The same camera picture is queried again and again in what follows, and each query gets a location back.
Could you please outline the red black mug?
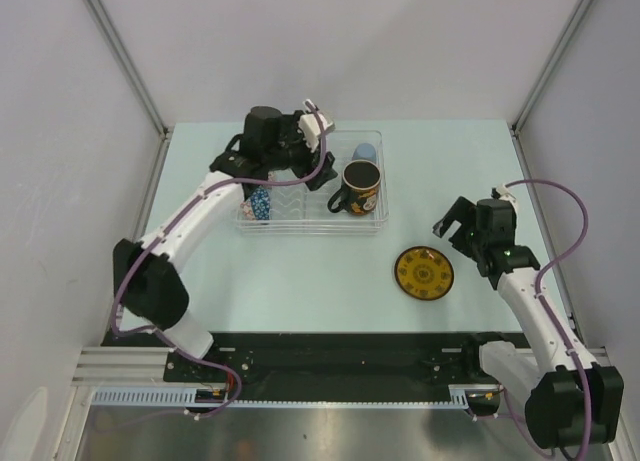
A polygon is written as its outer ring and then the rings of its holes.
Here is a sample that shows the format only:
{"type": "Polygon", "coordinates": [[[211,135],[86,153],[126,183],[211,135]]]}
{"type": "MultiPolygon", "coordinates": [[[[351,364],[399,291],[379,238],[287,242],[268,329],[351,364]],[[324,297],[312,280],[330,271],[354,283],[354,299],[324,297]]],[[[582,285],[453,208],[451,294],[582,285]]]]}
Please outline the red black mug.
{"type": "Polygon", "coordinates": [[[379,167],[368,160],[349,162],[343,172],[340,188],[329,198],[330,213],[341,211],[353,216],[371,214],[377,205],[381,185],[379,167]]]}

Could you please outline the yellow black saucer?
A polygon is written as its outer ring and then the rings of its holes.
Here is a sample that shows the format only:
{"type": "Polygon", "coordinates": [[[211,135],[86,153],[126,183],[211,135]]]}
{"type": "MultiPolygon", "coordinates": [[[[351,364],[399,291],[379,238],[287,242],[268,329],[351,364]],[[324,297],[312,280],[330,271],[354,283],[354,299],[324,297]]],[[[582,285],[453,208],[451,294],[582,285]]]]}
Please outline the yellow black saucer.
{"type": "Polygon", "coordinates": [[[455,274],[449,259],[428,246],[404,250],[394,263],[393,275],[398,287],[420,301],[435,301],[446,296],[454,285],[455,274]]]}

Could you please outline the light blue cup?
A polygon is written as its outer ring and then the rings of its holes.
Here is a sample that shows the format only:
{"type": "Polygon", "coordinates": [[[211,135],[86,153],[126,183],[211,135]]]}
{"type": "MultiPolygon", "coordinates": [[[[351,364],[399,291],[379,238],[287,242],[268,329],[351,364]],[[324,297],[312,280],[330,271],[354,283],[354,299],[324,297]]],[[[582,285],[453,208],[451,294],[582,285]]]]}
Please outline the light blue cup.
{"type": "Polygon", "coordinates": [[[370,143],[360,143],[358,144],[352,154],[352,161],[364,160],[369,161],[374,164],[377,163],[377,151],[376,148],[370,143]]]}

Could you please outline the blue patterned bowl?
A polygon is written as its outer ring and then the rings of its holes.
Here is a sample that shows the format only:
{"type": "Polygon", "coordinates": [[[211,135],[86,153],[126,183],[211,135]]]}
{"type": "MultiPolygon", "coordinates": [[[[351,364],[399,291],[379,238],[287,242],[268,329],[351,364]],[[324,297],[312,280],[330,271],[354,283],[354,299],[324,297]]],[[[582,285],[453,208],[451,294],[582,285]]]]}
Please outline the blue patterned bowl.
{"type": "Polygon", "coordinates": [[[240,205],[242,217],[249,221],[268,221],[271,219],[270,190],[259,186],[248,199],[240,205]]]}

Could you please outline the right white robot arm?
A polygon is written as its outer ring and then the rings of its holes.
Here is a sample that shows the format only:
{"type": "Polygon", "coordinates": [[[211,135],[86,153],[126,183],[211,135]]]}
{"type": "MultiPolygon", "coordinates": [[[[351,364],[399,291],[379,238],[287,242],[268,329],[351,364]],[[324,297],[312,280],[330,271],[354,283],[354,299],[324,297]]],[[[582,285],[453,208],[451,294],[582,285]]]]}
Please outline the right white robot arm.
{"type": "Polygon", "coordinates": [[[542,269],[527,246],[515,242],[517,212],[511,196],[496,194],[472,202],[458,198],[434,225],[442,238],[473,260],[479,274],[506,302],[533,353],[521,356],[500,338],[463,354],[461,369],[473,382],[489,377],[524,408],[525,425],[541,449],[576,447],[616,437],[624,381],[613,366],[603,366],[575,335],[548,299],[542,269]]]}

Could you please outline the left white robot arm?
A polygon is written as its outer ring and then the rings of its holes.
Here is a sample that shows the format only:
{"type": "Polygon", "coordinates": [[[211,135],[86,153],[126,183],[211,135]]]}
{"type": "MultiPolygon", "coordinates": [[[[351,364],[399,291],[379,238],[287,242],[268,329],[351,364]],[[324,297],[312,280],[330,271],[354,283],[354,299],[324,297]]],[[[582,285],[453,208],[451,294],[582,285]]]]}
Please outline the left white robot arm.
{"type": "Polygon", "coordinates": [[[157,334],[182,351],[197,379],[214,378],[220,355],[213,335],[189,312],[189,294],[180,272],[200,242],[225,215],[257,187],[275,187],[271,174],[289,171],[289,185],[316,191],[336,178],[327,148],[333,120],[311,100],[284,114],[255,106],[241,133],[232,137],[209,166],[194,194],[165,222],[137,241],[120,240],[113,249],[114,305],[145,320],[142,331],[157,334]]]}

